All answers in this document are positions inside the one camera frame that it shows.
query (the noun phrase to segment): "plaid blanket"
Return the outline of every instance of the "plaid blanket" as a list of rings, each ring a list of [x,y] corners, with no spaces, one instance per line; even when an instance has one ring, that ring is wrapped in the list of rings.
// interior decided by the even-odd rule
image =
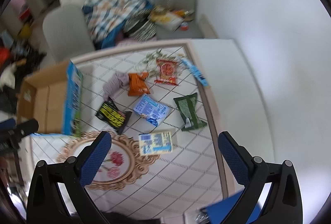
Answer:
[[[99,48],[115,46],[115,37],[134,13],[151,9],[148,0],[85,0],[82,8],[92,37]]]

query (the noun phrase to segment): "cardboard box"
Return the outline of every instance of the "cardboard box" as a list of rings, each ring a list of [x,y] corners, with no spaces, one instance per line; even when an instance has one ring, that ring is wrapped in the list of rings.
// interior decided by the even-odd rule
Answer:
[[[69,60],[24,78],[17,122],[35,118],[38,133],[80,136],[82,81],[82,73]]]

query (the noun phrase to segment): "chair seat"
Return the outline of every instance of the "chair seat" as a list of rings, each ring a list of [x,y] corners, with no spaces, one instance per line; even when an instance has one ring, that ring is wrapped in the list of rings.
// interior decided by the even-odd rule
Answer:
[[[204,38],[202,31],[195,21],[188,22],[188,30],[182,31],[178,28],[170,32],[161,26],[156,26],[156,37],[158,40],[178,38]]]

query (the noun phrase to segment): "red snack package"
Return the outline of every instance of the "red snack package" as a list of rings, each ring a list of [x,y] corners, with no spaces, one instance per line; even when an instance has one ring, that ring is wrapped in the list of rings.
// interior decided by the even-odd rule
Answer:
[[[177,86],[178,62],[156,59],[156,64],[160,68],[160,76],[154,82]]]
[[[144,93],[150,94],[148,87],[145,84],[145,79],[148,77],[149,73],[140,74],[129,74],[130,79],[130,90],[128,96],[140,96]]]

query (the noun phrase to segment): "barcode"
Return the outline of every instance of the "barcode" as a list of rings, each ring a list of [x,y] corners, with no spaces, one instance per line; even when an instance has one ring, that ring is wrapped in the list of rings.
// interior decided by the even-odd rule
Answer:
[[[152,116],[154,119],[156,119],[156,120],[157,120],[157,119],[160,119],[160,117],[159,117],[157,114],[152,113],[151,116]]]
[[[150,134],[141,134],[140,136],[140,140],[150,140],[151,139],[151,135]]]

